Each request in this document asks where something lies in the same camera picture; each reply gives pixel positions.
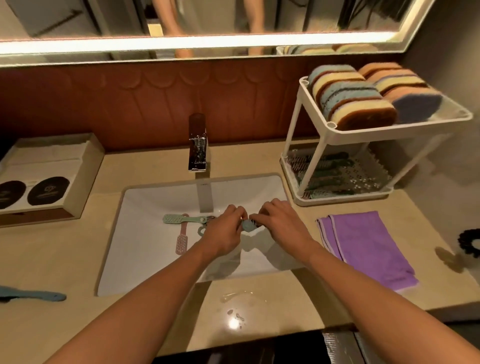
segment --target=person's right hand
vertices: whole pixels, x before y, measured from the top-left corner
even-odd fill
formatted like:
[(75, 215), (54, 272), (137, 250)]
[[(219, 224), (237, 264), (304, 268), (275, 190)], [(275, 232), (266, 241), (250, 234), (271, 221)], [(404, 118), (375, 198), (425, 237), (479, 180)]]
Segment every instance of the person's right hand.
[(288, 201), (274, 198), (265, 202), (259, 213), (251, 214), (250, 219), (265, 225), (275, 241), (304, 265), (308, 265), (312, 253), (320, 248)]

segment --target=mirror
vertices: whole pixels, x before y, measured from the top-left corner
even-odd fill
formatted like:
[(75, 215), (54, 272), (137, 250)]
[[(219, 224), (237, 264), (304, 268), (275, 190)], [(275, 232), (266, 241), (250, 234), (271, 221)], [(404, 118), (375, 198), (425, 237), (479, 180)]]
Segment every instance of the mirror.
[(0, 0), (0, 65), (402, 52), (434, 0)]

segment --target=faucet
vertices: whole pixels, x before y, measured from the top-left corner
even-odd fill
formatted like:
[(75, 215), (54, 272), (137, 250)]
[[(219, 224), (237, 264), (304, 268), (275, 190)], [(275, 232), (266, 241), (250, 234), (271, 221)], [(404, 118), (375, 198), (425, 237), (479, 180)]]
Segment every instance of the faucet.
[(207, 129), (205, 115), (195, 113), (188, 118), (190, 155), (188, 172), (205, 172), (207, 170)]

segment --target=box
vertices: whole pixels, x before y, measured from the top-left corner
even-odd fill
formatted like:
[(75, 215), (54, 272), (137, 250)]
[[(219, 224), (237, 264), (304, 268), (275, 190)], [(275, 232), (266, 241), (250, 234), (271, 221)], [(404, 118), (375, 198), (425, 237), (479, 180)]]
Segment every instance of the box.
[(0, 161), (0, 227), (79, 218), (104, 154), (91, 133), (19, 139)]

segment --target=red tile backsplash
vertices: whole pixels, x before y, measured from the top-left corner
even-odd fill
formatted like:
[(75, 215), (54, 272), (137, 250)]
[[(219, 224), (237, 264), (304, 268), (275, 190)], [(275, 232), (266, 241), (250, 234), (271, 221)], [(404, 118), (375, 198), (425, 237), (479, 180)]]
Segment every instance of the red tile backsplash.
[[(0, 134), (94, 132), (107, 151), (184, 146), (188, 116), (206, 115), (210, 143), (283, 138), (298, 79), (320, 64), (395, 61), (333, 55), (36, 66), (0, 70)], [(316, 135), (302, 110), (296, 136)]]

